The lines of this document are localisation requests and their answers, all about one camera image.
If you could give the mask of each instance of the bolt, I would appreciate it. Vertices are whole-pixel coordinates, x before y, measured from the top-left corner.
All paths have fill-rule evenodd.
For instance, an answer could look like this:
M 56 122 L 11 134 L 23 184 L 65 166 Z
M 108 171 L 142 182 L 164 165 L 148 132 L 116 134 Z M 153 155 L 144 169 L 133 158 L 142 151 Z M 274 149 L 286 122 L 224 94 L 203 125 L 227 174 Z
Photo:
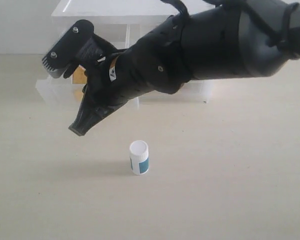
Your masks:
M 73 29 L 72 29 L 72 32 L 74 32 L 75 34 L 79 33 L 79 29 L 75 26 Z
M 52 59 L 56 59 L 57 58 L 57 54 L 53 51 L 51 54 L 50 54 L 50 57 Z

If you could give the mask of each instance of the robotic arm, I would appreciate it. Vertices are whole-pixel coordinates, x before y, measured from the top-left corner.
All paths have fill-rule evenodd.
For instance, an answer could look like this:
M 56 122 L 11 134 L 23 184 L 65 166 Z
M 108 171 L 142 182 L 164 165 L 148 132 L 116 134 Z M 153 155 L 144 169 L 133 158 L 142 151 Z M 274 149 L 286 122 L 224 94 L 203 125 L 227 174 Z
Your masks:
M 300 59 L 300 3 L 204 0 L 215 8 L 189 15 L 181 0 L 161 1 L 179 14 L 128 49 L 79 20 L 42 59 L 53 78 L 85 68 L 83 99 L 69 127 L 78 136 L 145 93 L 174 94 L 190 80 L 270 77 Z

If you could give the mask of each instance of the blue label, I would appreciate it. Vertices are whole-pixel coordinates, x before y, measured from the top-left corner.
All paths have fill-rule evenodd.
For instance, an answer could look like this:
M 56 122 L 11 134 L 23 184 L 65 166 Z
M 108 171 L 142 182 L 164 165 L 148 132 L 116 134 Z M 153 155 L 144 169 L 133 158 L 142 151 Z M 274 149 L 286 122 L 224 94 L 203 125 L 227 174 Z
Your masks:
M 149 168 L 149 158 L 139 163 L 140 174 L 145 173 Z

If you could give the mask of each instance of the white wall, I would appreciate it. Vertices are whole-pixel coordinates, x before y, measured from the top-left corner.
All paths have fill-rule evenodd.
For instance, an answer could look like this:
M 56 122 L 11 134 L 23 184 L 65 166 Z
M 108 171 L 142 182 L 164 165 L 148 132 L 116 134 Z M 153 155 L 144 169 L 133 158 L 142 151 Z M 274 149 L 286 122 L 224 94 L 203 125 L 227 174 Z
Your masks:
M 0 0 L 0 54 L 43 54 L 58 38 L 51 20 L 60 0 Z

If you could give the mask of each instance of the sticker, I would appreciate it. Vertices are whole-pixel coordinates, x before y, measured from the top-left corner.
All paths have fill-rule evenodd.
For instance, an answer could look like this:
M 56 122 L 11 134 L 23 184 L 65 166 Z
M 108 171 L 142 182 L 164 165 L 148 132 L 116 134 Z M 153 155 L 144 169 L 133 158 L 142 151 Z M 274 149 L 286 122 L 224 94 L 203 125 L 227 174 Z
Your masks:
M 116 74 L 116 62 L 119 56 L 117 56 L 115 59 L 113 59 L 112 63 L 110 64 L 110 69 L 109 69 L 109 77 L 110 81 L 113 82 L 114 80 L 117 79 L 117 74 Z

